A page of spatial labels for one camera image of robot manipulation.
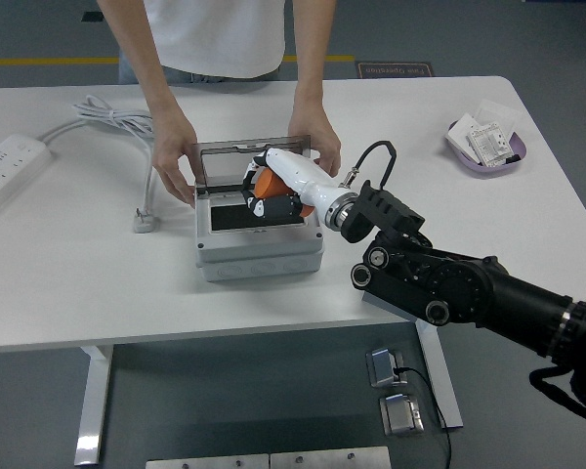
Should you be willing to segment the person's right hand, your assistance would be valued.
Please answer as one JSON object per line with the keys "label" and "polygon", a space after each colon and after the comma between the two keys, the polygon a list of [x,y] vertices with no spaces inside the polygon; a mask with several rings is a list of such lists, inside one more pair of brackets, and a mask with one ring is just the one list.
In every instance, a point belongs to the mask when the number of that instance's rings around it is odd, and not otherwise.
{"label": "person's right hand", "polygon": [[180,169],[182,157],[189,157],[197,142],[191,123],[178,108],[156,109],[151,112],[154,128],[153,168],[168,193],[194,207],[193,185]]}

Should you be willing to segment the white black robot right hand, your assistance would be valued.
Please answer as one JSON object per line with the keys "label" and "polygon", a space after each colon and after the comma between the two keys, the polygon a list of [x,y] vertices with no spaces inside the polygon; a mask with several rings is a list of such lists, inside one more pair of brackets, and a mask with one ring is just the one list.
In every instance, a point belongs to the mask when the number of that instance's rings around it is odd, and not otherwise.
{"label": "white black robot right hand", "polygon": [[[283,194],[256,195],[250,190],[253,177],[263,168],[271,170],[286,187]],[[285,149],[269,148],[254,156],[243,177],[241,193],[258,218],[301,215],[305,206],[317,211],[326,228],[338,232],[357,194],[349,183],[337,183],[310,158]]]}

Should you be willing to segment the person's left hand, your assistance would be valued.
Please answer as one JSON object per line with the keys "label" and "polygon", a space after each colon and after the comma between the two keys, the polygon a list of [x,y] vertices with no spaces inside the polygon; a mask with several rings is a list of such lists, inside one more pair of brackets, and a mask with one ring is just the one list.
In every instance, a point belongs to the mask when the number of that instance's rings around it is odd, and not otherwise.
{"label": "person's left hand", "polygon": [[322,102],[296,100],[288,123],[288,135],[309,136],[311,149],[318,152],[316,164],[330,177],[338,174],[341,167],[341,141]]}

